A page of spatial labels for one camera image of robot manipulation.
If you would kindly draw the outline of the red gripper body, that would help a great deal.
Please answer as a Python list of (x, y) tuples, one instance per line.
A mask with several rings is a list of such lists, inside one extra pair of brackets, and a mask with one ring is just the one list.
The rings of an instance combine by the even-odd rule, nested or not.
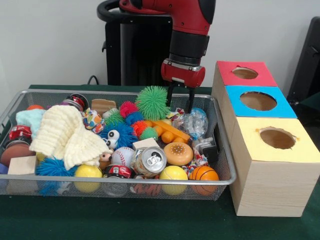
[(190, 88), (199, 87), (206, 74), (203, 66), (188, 66), (175, 63), (166, 58), (161, 65), (161, 76), (165, 81), (182, 83)]

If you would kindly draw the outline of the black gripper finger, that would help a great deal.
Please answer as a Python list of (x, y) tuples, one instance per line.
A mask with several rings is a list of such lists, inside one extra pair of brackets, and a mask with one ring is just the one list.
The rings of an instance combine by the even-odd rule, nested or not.
[(185, 112), (186, 113), (190, 113), (192, 111), (192, 107), (193, 107), (193, 103), (194, 103), (195, 88), (187, 87), (187, 89), (189, 91), (189, 97), (188, 97), (188, 100), (186, 102)]
[(167, 107), (171, 106), (172, 94), (173, 94), (174, 88), (175, 88), (175, 84), (173, 82), (171, 82), (168, 89), (167, 89), (167, 96), (166, 96), (166, 106)]

